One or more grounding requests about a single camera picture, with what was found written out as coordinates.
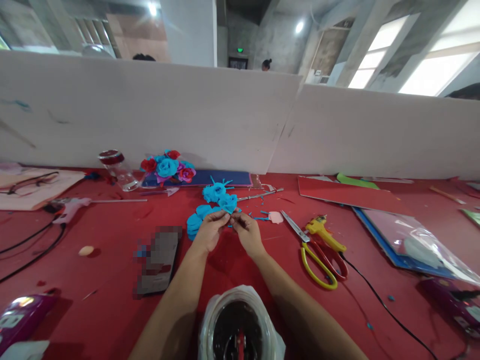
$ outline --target yellow glue gun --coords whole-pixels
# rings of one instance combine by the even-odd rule
[[[327,216],[321,215],[312,219],[307,225],[305,225],[305,229],[308,230],[310,234],[318,234],[324,242],[326,242],[333,250],[338,253],[343,253],[347,250],[345,245],[342,245],[337,240],[333,238],[332,235],[329,234],[327,229],[325,229],[325,223],[327,222]]]

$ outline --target forearm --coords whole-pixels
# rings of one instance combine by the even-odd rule
[[[143,329],[129,360],[185,358],[206,262],[207,253],[193,243]]]
[[[338,322],[266,252],[253,259],[297,342],[312,359],[367,359]]]

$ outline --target wooden stick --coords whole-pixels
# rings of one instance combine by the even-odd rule
[[[462,204],[462,205],[465,205],[465,204],[466,204],[465,201],[462,201],[462,200],[456,198],[455,196],[450,195],[449,193],[446,193],[446,192],[444,192],[444,191],[442,191],[442,190],[439,190],[439,189],[437,189],[437,188],[434,187],[434,186],[430,186],[430,190],[433,190],[433,191],[436,192],[437,194],[443,195],[444,197],[449,198],[450,200],[453,200],[453,201],[455,201],[455,202],[457,202],[457,203],[459,203],[459,204]]]

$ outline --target red foam sheet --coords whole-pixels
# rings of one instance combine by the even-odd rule
[[[387,190],[298,177],[300,195],[364,209],[414,216],[402,201]]]

